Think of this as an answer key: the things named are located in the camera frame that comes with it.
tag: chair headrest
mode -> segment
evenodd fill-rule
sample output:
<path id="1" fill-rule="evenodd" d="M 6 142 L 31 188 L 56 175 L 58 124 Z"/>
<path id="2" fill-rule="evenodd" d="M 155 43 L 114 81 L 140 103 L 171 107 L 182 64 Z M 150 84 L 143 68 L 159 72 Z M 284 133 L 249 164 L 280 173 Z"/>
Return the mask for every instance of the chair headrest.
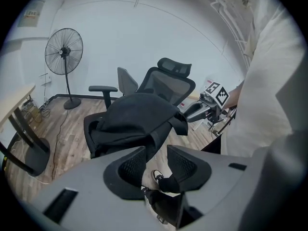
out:
<path id="1" fill-rule="evenodd" d="M 169 58 L 162 58 L 158 61 L 157 66 L 159 69 L 171 73 L 173 75 L 186 78 L 191 73 L 191 64 L 182 64 L 175 62 Z"/>

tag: desk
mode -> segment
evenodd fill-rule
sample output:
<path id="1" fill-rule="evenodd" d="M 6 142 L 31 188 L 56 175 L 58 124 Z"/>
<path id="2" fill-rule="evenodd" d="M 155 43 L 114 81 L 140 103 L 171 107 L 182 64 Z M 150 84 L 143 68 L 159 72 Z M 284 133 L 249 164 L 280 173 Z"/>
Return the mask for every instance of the desk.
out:
<path id="1" fill-rule="evenodd" d="M 24 119 L 19 105 L 31 94 L 35 84 L 23 86 L 7 99 L 0 102 L 0 127 L 8 119 L 17 134 L 29 145 L 25 155 L 25 164 L 10 153 L 0 142 L 0 151 L 14 164 L 27 171 L 32 176 L 40 175 L 46 168 L 50 156 L 50 146 L 46 139 L 39 138 Z M 14 119 L 15 114 L 20 126 Z"/>

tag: desk leg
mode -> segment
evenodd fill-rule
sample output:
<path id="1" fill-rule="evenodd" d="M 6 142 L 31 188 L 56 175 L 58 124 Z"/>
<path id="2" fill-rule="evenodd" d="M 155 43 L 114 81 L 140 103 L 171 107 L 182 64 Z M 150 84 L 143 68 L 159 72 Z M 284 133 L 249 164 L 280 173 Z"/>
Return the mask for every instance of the desk leg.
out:
<path id="1" fill-rule="evenodd" d="M 0 142 L 0 152 L 2 152 L 12 163 L 16 164 L 18 167 L 28 172 L 30 175 L 34 173 L 34 170 L 32 168 L 24 164 L 17 157 L 15 157 L 12 153 L 10 153 L 1 142 Z"/>
<path id="2" fill-rule="evenodd" d="M 25 164 L 33 169 L 32 176 L 40 175 L 46 168 L 46 165 L 50 156 L 50 146 L 46 139 L 40 139 L 28 125 L 27 121 L 24 119 L 21 111 L 17 108 L 14 111 L 17 120 L 19 121 L 21 128 L 18 126 L 17 122 L 13 117 L 9 120 L 13 127 L 16 129 L 19 136 L 26 141 L 29 145 L 29 149 L 25 154 Z M 33 140 L 31 140 L 23 133 L 23 129 L 26 131 L 27 135 Z"/>
<path id="3" fill-rule="evenodd" d="M 44 142 L 39 139 L 39 137 L 33 132 L 31 127 L 28 125 L 28 122 L 24 119 L 23 114 L 21 113 L 20 109 L 17 108 L 14 111 L 17 120 L 20 122 L 21 127 L 26 131 L 29 137 L 33 140 L 33 142 L 40 147 L 44 152 L 49 152 L 50 146 L 47 140 L 44 139 Z"/>
<path id="4" fill-rule="evenodd" d="M 22 138 L 30 147 L 33 147 L 32 141 L 24 134 L 24 132 L 14 120 L 12 115 L 9 116 L 9 121 L 12 124 L 13 128 L 16 130 L 17 134 L 20 136 L 20 138 Z"/>

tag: fan pole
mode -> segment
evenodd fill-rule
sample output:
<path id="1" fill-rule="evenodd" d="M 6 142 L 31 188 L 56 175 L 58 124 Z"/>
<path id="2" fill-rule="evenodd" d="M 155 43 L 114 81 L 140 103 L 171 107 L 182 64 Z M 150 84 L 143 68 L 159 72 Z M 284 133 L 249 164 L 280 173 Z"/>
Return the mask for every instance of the fan pole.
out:
<path id="1" fill-rule="evenodd" d="M 72 96 L 71 96 L 71 91 L 69 89 L 68 78 L 67 78 L 66 56 L 64 56 L 63 58 L 64 58 L 64 70 L 65 70 L 66 86 L 67 86 L 68 96 L 69 96 L 69 100 L 67 100 L 64 103 L 64 109 L 71 110 L 71 109 L 74 109 L 81 104 L 81 99 L 72 98 Z"/>
<path id="2" fill-rule="evenodd" d="M 68 85 L 68 78 L 67 78 L 67 68 L 66 68 L 66 56 L 64 57 L 64 69 L 65 69 L 65 79 L 66 79 L 66 86 L 67 86 L 67 91 L 68 91 L 68 96 L 71 102 L 73 101 L 71 97 L 71 91 L 69 90 L 69 85 Z"/>

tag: wooden floor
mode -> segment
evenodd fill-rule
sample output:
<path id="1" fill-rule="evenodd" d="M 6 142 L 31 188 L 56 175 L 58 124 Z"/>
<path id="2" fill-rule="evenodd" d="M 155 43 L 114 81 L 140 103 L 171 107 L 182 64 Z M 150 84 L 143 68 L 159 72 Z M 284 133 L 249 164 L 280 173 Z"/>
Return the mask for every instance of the wooden floor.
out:
<path id="1" fill-rule="evenodd" d="M 56 179 L 75 165 L 90 159 L 90 153 L 84 137 L 83 119 L 90 114 L 105 111 L 104 101 L 82 99 L 81 105 L 68 111 L 67 114 L 67 111 L 63 108 L 66 100 L 67 98 L 54 99 L 48 105 L 48 108 L 51 109 L 50 117 L 43 119 L 35 130 L 39 137 L 46 138 L 49 141 L 51 147 L 51 155 L 45 171 L 38 177 L 33 178 L 16 165 L 10 162 L 7 163 L 7 180 L 16 195 L 24 201 L 30 202 L 41 189 L 52 181 L 51 173 L 53 166 L 53 178 Z M 62 123 L 55 153 L 56 137 Z M 166 177 L 171 174 L 167 165 L 167 144 L 182 145 L 195 150 L 201 150 L 215 138 L 214 135 L 208 132 L 208 128 L 204 124 L 197 131 L 193 131 L 192 128 L 195 125 L 196 123 L 189 124 L 188 136 L 178 136 L 174 130 L 170 132 L 162 148 L 148 162 L 142 179 L 143 185 L 156 189 L 156 185 L 150 175 L 153 169 L 160 170 Z M 220 129 L 222 126 L 223 124 L 218 124 L 216 129 Z M 27 144 L 22 141 L 18 142 L 12 148 L 12 153 L 24 162 L 27 147 Z"/>

